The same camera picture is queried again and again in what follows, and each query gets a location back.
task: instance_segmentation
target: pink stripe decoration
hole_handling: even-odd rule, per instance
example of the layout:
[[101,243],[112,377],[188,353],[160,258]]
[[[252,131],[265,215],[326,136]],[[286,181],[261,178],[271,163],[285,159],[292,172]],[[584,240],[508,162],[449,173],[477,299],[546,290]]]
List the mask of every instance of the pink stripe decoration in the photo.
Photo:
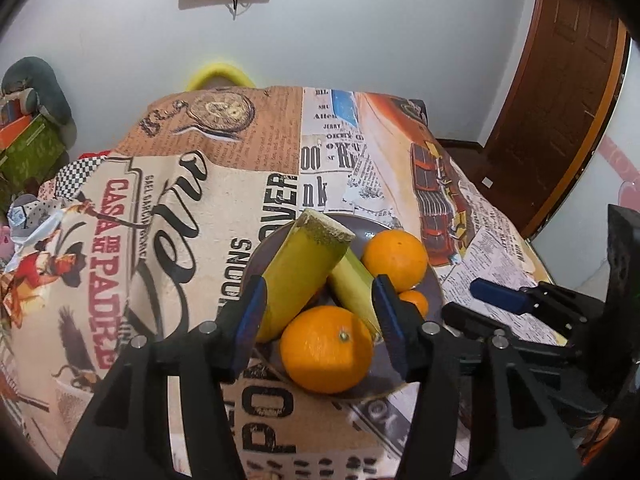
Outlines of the pink stripe decoration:
[[598,153],[623,180],[618,191],[618,205],[640,211],[640,172],[610,137],[602,137]]

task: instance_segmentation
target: baseboard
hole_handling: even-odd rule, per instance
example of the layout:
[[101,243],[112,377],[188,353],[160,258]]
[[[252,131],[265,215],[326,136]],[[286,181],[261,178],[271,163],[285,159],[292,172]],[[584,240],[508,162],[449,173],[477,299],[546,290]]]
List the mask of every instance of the baseboard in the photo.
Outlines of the baseboard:
[[457,140],[457,139],[436,139],[443,148],[466,148],[468,150],[474,150],[478,153],[484,149],[479,142],[473,142],[472,140]]

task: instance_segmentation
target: yellow curved object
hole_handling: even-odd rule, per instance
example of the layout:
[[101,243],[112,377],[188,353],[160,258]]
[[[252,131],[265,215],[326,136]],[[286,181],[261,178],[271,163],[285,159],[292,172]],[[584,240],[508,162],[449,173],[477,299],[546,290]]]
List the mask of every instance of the yellow curved object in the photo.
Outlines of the yellow curved object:
[[254,82],[239,68],[227,63],[210,63],[196,72],[190,79],[186,91],[201,90],[209,79],[217,76],[228,79],[236,86],[255,88]]

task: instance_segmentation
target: door panel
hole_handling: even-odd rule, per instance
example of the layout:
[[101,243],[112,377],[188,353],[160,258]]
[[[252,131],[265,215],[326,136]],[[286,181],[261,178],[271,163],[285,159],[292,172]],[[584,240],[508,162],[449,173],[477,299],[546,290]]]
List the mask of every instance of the door panel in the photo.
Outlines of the door panel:
[[487,145],[484,195],[523,229],[567,172],[611,72],[618,19],[600,0],[542,0],[527,65]]

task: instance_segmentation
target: orange fruit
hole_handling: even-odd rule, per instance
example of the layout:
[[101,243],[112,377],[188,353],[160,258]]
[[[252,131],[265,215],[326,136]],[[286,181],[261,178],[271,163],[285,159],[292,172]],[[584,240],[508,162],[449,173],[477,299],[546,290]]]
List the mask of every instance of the orange fruit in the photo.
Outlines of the orange fruit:
[[362,263],[374,277],[386,274],[396,292],[404,292],[422,281],[429,255],[422,242],[411,233],[389,229],[369,240]]
[[284,329],[280,356],[296,384],[319,394],[336,394],[367,375],[373,341],[365,324],[349,310],[316,306]]
[[420,312],[423,318],[427,315],[429,311],[429,301],[424,297],[423,293],[418,292],[417,290],[406,290],[398,294],[398,298],[402,301],[413,303],[418,308],[418,312]]

